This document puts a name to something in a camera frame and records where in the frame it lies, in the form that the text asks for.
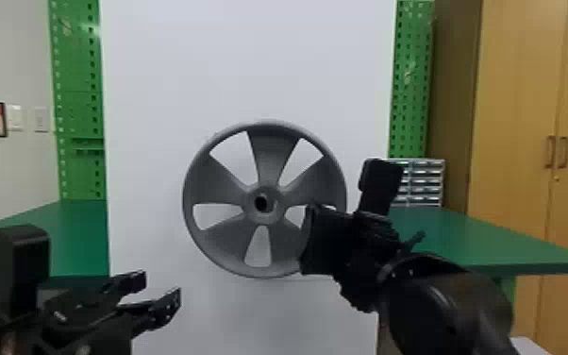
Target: green metal shelf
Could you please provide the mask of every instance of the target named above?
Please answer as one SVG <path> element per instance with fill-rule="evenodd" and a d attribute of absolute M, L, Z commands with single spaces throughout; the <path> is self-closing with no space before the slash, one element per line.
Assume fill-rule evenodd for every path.
<path fill-rule="evenodd" d="M 390 158 L 425 156 L 433 0 L 396 3 Z"/>
<path fill-rule="evenodd" d="M 62 199 L 105 199 L 98 0 L 48 1 Z"/>

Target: green tabletop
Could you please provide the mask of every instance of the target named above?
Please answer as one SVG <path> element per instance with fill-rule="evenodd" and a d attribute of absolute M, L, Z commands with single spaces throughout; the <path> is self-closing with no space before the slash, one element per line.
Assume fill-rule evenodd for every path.
<path fill-rule="evenodd" d="M 47 286 L 109 274 L 106 201 L 60 201 L 0 220 L 0 227 L 33 224 L 51 236 Z"/>
<path fill-rule="evenodd" d="M 394 208 L 389 214 L 404 239 L 418 230 L 426 238 L 416 250 L 493 277 L 568 274 L 568 249 L 434 207 Z"/>
<path fill-rule="evenodd" d="M 496 278 L 568 274 L 568 249 L 439 208 L 395 208 L 390 219 L 403 238 L 418 230 L 417 250 Z M 0 227 L 30 223 L 51 236 L 52 286 L 109 274 L 105 201 L 62 201 L 0 220 Z"/>

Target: wheel rim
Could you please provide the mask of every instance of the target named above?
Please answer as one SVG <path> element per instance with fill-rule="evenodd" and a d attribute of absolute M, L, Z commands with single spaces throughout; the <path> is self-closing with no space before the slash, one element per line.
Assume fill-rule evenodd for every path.
<path fill-rule="evenodd" d="M 219 161 L 211 150 L 229 137 L 246 132 L 253 152 L 258 181 L 245 185 Z M 286 186 L 279 179 L 297 143 L 304 139 L 322 154 L 312 166 Z M 242 213 L 209 228 L 196 225 L 193 207 L 224 203 Z M 230 127 L 216 134 L 194 157 L 183 186 L 183 215 L 200 250 L 218 266 L 237 275 L 270 279 L 294 274 L 306 240 L 300 228 L 285 217 L 293 206 L 310 203 L 332 205 L 345 211 L 346 190 L 342 170 L 332 153 L 304 129 L 278 121 L 261 121 Z M 269 231 L 271 264 L 264 267 L 245 262 L 257 227 Z"/>

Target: cabinet handle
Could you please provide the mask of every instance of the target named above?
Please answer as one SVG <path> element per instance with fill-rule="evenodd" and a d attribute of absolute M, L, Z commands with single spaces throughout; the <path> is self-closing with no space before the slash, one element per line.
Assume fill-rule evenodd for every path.
<path fill-rule="evenodd" d="M 543 165 L 544 168 L 550 169 L 553 167 L 553 161 L 555 160 L 555 136 L 546 137 L 546 163 Z"/>
<path fill-rule="evenodd" d="M 560 143 L 563 143 L 563 155 L 559 169 L 564 169 L 568 167 L 568 137 L 560 137 Z"/>

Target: wall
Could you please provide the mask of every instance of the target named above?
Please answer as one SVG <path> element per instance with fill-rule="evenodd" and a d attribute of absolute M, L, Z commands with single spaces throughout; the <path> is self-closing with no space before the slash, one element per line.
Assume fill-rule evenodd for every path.
<path fill-rule="evenodd" d="M 0 139 L 0 218 L 58 199 L 55 136 L 30 119 L 53 112 L 47 16 L 44 1 L 0 0 L 0 101 L 25 110 L 25 130 Z"/>
<path fill-rule="evenodd" d="M 192 242 L 186 169 L 216 131 L 296 123 L 342 164 L 349 204 L 365 158 L 387 152 L 395 3 L 102 0 L 110 268 L 183 288 L 166 329 L 135 353 L 373 354 L 376 317 L 329 279 L 243 279 Z"/>

